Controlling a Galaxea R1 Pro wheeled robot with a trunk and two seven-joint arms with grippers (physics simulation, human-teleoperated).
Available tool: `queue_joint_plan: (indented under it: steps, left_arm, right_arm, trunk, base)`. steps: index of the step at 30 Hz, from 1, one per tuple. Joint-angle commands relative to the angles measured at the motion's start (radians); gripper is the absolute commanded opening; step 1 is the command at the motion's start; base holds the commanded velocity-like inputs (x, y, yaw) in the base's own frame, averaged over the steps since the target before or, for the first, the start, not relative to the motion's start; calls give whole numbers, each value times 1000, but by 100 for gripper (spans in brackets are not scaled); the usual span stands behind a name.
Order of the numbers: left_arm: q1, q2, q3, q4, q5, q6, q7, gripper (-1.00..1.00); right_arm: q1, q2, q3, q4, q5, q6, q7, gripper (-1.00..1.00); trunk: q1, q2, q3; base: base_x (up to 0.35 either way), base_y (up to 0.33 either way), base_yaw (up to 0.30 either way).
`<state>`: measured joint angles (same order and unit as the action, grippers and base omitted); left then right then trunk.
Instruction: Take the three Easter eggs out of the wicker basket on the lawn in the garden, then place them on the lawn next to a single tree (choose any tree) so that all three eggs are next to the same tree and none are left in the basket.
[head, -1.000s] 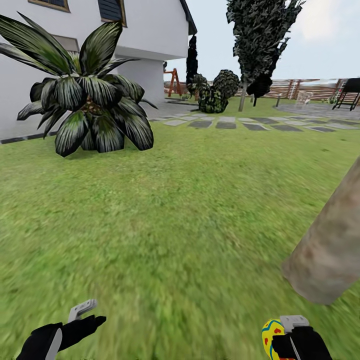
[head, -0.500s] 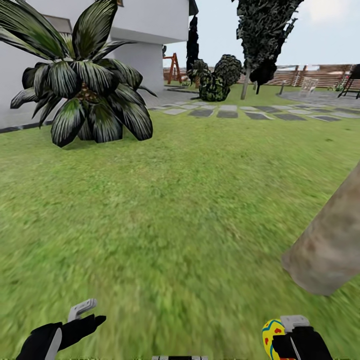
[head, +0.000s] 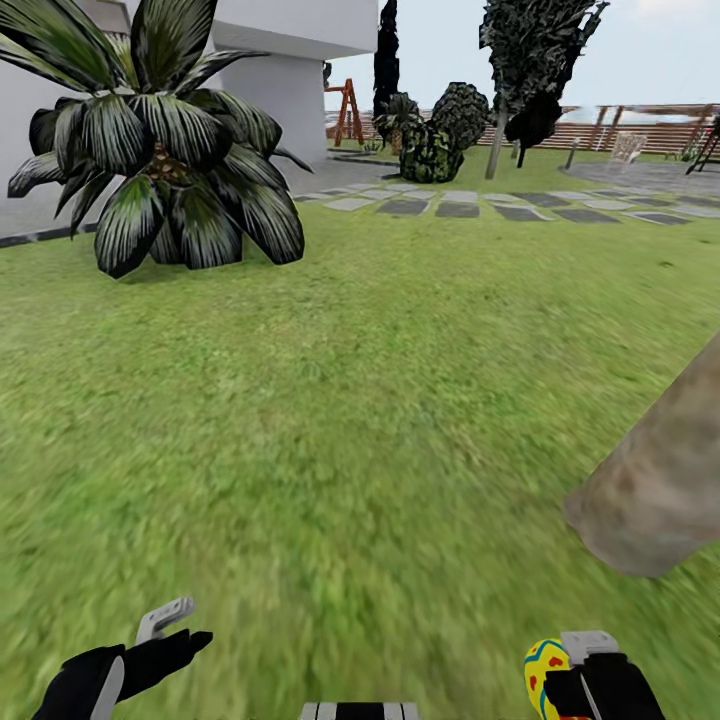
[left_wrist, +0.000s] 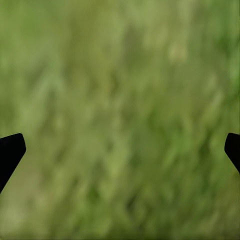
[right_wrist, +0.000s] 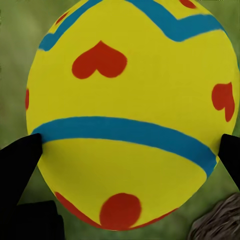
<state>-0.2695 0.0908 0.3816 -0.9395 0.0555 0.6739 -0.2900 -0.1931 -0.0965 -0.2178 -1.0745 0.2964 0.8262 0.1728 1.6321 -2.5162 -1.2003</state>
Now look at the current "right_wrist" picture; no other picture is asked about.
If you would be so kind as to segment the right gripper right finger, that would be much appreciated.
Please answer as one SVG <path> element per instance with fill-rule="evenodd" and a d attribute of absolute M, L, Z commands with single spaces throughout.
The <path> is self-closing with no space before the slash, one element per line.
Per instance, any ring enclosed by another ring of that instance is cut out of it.
<path fill-rule="evenodd" d="M 223 134 L 218 156 L 240 190 L 240 137 Z"/>

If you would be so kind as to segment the wicker basket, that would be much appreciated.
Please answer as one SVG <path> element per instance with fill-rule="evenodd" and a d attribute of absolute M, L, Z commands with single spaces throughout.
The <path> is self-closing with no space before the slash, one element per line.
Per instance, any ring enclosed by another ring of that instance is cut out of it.
<path fill-rule="evenodd" d="M 240 193 L 219 201 L 195 221 L 186 240 L 240 240 Z"/>

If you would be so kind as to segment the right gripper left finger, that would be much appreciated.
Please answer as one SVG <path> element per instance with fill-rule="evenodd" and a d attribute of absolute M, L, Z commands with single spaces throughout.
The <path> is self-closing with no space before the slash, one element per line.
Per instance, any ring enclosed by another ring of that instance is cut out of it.
<path fill-rule="evenodd" d="M 0 150 L 0 238 L 42 153 L 40 133 L 20 138 Z"/>

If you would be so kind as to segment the easter egg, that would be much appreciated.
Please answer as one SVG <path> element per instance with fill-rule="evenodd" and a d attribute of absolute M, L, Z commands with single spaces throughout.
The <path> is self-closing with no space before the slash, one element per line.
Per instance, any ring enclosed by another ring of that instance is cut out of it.
<path fill-rule="evenodd" d="M 239 104 L 231 40 L 195 0 L 81 0 L 40 43 L 25 97 L 45 182 L 110 231 L 186 203 L 220 161 Z"/>

